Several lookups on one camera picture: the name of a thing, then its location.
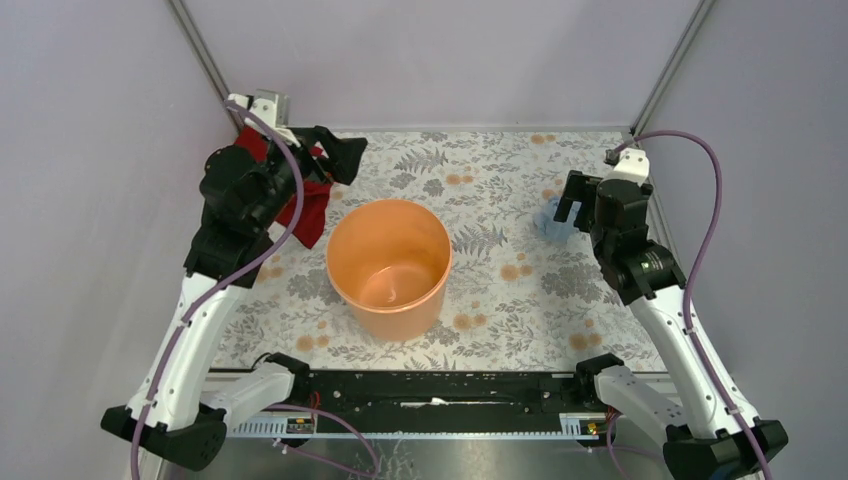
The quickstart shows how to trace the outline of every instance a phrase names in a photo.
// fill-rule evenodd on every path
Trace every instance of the floral tablecloth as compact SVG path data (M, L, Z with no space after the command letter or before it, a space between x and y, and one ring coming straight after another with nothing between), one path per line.
M601 279L588 236L540 237L533 215L568 171L602 174L619 133L364 133L350 187L336 185L312 250L292 238L262 267L226 328L213 367L248 367L284 352L313 368L573 370L614 352L639 371L665 370L630 311ZM440 321L404 343L363 330L327 278L333 227L356 207L405 198L432 210L453 239ZM277 238L282 228L275 225Z

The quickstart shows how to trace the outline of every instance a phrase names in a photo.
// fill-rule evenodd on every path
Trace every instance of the white wall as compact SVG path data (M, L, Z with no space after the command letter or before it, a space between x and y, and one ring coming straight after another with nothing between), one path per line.
M117 479L234 130L163 1L0 7L0 477Z
M293 124L626 126L697 0L187 0L233 91Z
M848 3L719 1L648 130L701 135L723 161L722 218L695 300L789 446L776 478L844 478L848 322ZM686 268L709 222L709 161L646 142Z

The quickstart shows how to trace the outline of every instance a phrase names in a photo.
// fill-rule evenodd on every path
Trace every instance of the purple cable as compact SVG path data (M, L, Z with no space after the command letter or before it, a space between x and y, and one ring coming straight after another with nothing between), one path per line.
M728 392L722 384L718 373L716 373L715 367L713 367L709 356L707 356L707 351L704 349L703 343L701 343L701 339L698 338L697 331L692 330L692 291L695 286L695 277L698 275L698 272L701 269L701 262L704 260L704 255L707 253L707 247L709 247L710 241L712 240L713 234L715 233L716 226L718 225L718 216L721 211L721 165L719 165L718 157L716 156L712 147L707 144L707 142L705 142L700 137L692 135L691 133L681 132L679 130L657 130L655 132L637 135L636 137L633 137L632 140L624 142L618 147L616 147L615 151L620 152L632 143L641 142L642 140L647 140L649 138L654 137L680 137L685 138L687 140L691 140L700 145L701 148L703 148L704 151L707 152L707 156L710 157L710 161L713 164L713 170L715 170L716 176L716 194L715 204L713 206L713 216L712 219L710 219L710 226L709 228L707 228L707 233L706 235L704 235L704 241L701 242L701 248L698 249L698 255L695 257L695 263L692 265L692 271L689 273L689 281L686 283L686 288L683 290L683 321L686 324L686 328L690 332L689 337L692 339L692 345L695 347L695 351L698 352L698 357L701 359L701 363L704 365L704 369L707 371L707 375L709 375L710 380L713 382L713 385L715 385L716 390L721 396L721 399L727 405L728 409L730 409L731 411L737 411L737 413L733 414L733 418L736 420L736 423L739 424L739 427L742 428L742 431L745 433L745 437L748 439L748 442L751 443L751 448L753 448L754 450L754 455L756 455L757 461L760 462L760 468L763 471L763 476L765 477L765 480L772 480L773 477L771 475L771 468L769 467L768 461L766 460L766 456L763 453L763 449L760 448L760 444L759 442L757 442L757 438L754 437L754 432L752 432L751 428L748 427L748 424L745 422L745 419L742 417L742 415L738 413L736 403L730 396L730 392Z
M135 424L135 430L133 430L132 437L132 446L130 447L130 472L132 475L132 480L140 480L141 472L139 472L138 465L138 453L139 453L139 445L141 444L141 431L144 428L144 424L147 421L147 416L150 414L150 402L153 401L153 397L156 395L156 391L159 389L159 382L162 381L162 375L165 373L165 367L168 365L168 360L171 358L171 354L174 352L174 348L177 345L177 341L180 339L180 335L182 335L183 330L185 330L186 324L191 320L191 317L197 312L198 309L209 300L213 295L218 293L219 291L227 288L231 283L241 278L245 273L253 270L254 268L262 265L262 262L268 259L271 255L274 254L285 242L291 237L292 232L294 232L295 226L297 226L297 222L300 220L300 214L303 212L303 176L300 173L300 168L297 165L297 160L295 160L294 155L292 155L291 150L286 145L286 142L283 140L283 137L277 133L276 130L269 127L265 122L262 121L258 116L254 115L247 109L239 106L237 103L233 101L226 101L224 105L230 110L239 113L243 117L249 118L253 120L253 122L259 126L259 128L270 137L274 143L277 144L277 147L280 151L283 152L283 156L286 157L286 161L289 164L289 167L292 170L292 176L294 177L295 182L295 190L296 190L296 200L294 206L294 214L292 214L291 222L289 222L289 226L286 228L286 231L283 232L283 235L271 245L265 253L256 257L252 262L238 269L235 273L230 274L230 276L224 278L215 286L210 288L206 293L198 297L191 305L189 305L185 314L181 318L182 325L178 326L174 329L174 333L171 334L170 340L168 340L168 344L165 346L165 350L162 352L162 357L159 359L159 364L156 365L156 370L153 373L153 378L150 379L150 387L147 389L147 395L145 396L145 400L147 403L144 407L141 408L141 413L138 416L138 421Z
M615 450L613 450L612 447L612 431L615 428L615 421L618 420L618 417L620 416L621 415L618 413L613 415L612 418L610 418L609 425L607 425L607 450L609 450L610 452L610 459L612 459L612 463L613 465L615 465L615 468L618 469L618 473L620 473L621 476L625 478L625 480L630 480L630 476L627 475L627 473L624 471L624 468L622 468L621 464L618 463L618 458L616 458Z
M280 410L282 410L282 411L305 412L305 413L311 413L311 414L314 414L314 415L321 415L322 417L327 417L330 420L335 420L336 422L339 423L339 425L345 427L350 433L354 434L356 436L356 438L358 438L359 441L362 442L363 445L365 445L365 449L368 450L368 455L371 456L371 460L374 462L374 472L373 473L363 472L362 470L356 470L356 469L350 468L346 465L342 465L341 463L336 462L334 460L330 460L327 457L322 457L321 455L316 455L314 453L302 452L302 451L300 451L296 448L287 448L286 451L287 452L293 452L293 453L296 453L298 455L302 455L304 457L311 458L313 460L318 460L319 462L326 463L327 465L336 467L339 470L344 470L345 472L351 473L353 475L361 475L363 477L368 477L368 478L377 478L377 476L380 475L380 459L379 459L379 457L377 457L377 452L374 451L374 447L372 447L371 444L368 443L368 440L366 440L365 437L361 433L359 433L359 430L355 429L353 427L353 425L347 423L341 417L339 417L337 415L333 415L330 412L325 412L323 410L317 410L315 408L308 408L308 407L299 407L297 405L288 405L288 404L285 404L285 403L278 403L278 404L275 404L275 405L271 405L268 408L266 408L265 410L270 410L270 411L280 411Z

